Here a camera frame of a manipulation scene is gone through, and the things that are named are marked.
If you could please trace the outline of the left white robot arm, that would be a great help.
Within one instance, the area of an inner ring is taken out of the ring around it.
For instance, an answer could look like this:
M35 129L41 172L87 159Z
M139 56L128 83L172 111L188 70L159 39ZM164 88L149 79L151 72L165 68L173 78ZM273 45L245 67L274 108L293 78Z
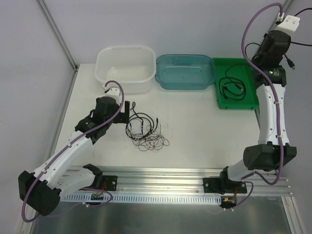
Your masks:
M78 122L64 146L33 172L23 171L18 177L19 196L23 201L21 217L26 218L26 206L38 215L49 215L60 200L77 190L87 188L102 190L102 171L97 166L87 164L78 172L66 178L63 174L74 159L92 147L113 123L129 122L130 102L124 99L118 103L113 97L99 97L96 107Z

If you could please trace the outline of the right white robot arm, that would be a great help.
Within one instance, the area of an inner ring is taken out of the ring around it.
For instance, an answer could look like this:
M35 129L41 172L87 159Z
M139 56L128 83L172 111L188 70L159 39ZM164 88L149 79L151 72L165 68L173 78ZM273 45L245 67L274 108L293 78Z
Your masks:
M247 147L243 159L225 167L218 178L217 188L221 194L233 192L246 184L246 179L261 172L277 170L275 185L284 166L296 157L297 148L291 146L286 132L284 117L284 96L286 92L286 71L281 60L287 53L293 33L274 29L266 33L253 59L248 59L252 67L255 90L259 101L260 132L258 143Z

